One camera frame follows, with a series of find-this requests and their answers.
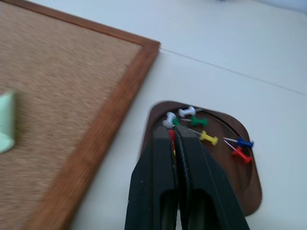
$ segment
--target cork board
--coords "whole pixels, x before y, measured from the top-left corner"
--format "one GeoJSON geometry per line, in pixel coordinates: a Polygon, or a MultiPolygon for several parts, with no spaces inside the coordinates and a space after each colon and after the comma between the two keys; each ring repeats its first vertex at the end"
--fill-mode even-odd
{"type": "Polygon", "coordinates": [[[159,43],[23,0],[0,1],[0,34],[0,94],[16,92],[0,230],[66,229],[159,43]]]}

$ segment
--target white desk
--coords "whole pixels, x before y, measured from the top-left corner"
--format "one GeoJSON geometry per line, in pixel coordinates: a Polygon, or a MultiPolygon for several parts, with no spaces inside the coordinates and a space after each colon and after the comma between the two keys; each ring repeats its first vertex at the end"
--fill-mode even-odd
{"type": "Polygon", "coordinates": [[[72,229],[124,229],[147,116],[162,100],[228,113],[245,125],[263,191],[247,217],[252,230],[307,229],[305,15],[248,0],[34,2],[162,42],[72,229]]]}

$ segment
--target red push pin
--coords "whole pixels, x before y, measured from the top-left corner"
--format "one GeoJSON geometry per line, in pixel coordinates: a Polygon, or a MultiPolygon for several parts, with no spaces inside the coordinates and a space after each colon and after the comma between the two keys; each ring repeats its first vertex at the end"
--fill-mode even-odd
{"type": "Polygon", "coordinates": [[[240,156],[241,158],[244,159],[244,163],[245,163],[245,164],[248,164],[248,163],[251,162],[251,159],[252,159],[252,158],[246,156],[246,155],[242,152],[242,149],[241,149],[240,146],[238,146],[238,147],[235,149],[235,148],[234,148],[231,144],[229,144],[227,141],[225,141],[225,143],[226,143],[227,145],[229,145],[231,148],[234,149],[234,151],[232,152],[233,155],[240,156]]]}
{"type": "Polygon", "coordinates": [[[173,142],[173,149],[174,149],[174,155],[176,156],[176,152],[175,152],[175,131],[172,129],[168,130],[169,136],[171,137],[171,140],[173,142]]]}

